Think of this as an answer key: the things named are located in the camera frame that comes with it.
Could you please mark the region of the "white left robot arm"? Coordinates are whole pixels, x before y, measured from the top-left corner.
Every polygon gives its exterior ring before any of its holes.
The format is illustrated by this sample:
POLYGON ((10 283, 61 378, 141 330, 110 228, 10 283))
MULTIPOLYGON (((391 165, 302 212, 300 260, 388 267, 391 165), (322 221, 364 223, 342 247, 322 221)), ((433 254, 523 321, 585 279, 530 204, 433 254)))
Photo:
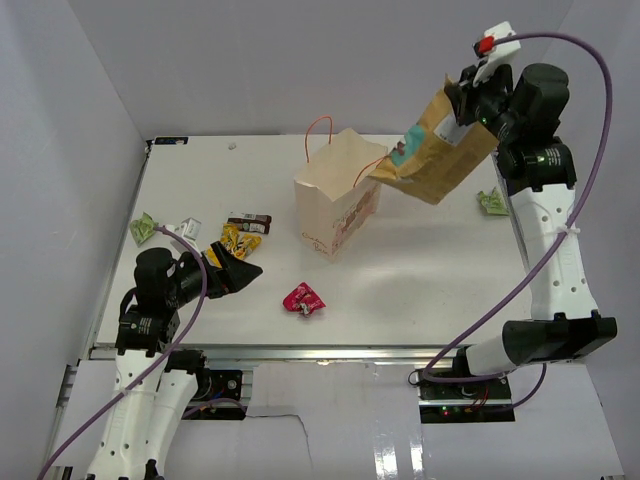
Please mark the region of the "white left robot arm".
POLYGON ((237 293, 263 272, 219 242, 210 249, 215 262, 194 249, 179 258, 161 247, 137 256, 135 286, 120 308, 114 404, 87 478, 163 478, 182 415, 191 399, 209 392, 212 378, 203 352, 177 347, 178 311, 237 293))

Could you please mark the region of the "red snack packet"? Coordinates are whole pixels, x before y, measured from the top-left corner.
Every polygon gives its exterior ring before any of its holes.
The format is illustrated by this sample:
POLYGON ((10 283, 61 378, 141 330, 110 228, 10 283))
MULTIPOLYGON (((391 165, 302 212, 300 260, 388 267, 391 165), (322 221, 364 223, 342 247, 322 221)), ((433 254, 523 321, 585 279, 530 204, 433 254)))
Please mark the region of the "red snack packet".
POLYGON ((326 307, 319 295, 305 282, 296 286, 284 299, 283 307, 292 313, 305 317, 326 307))

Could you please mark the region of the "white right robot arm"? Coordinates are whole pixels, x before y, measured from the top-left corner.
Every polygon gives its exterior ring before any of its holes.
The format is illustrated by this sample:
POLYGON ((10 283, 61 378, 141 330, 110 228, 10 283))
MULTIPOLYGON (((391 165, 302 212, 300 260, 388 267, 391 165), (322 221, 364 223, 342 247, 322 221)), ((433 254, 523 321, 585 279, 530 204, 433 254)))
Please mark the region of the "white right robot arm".
POLYGON ((510 65, 487 79, 469 66, 445 88, 456 122, 478 123, 498 141, 494 161, 532 277, 529 319, 510 320, 498 336, 457 351, 451 384, 466 399, 486 389, 489 375, 581 359, 617 335, 615 318, 599 312, 590 292, 579 231, 568 222, 577 177, 571 150, 556 134, 568 84, 560 68, 535 63, 519 78, 510 65))

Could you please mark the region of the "large brown chips bag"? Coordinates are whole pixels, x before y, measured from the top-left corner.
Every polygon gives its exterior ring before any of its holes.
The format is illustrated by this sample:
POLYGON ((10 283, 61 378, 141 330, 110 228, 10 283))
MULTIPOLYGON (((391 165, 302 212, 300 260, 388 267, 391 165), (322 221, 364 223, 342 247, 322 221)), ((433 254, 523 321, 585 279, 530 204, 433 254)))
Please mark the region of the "large brown chips bag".
POLYGON ((480 123, 457 124, 439 89, 418 121, 368 176, 428 204, 439 204, 497 147, 480 123))

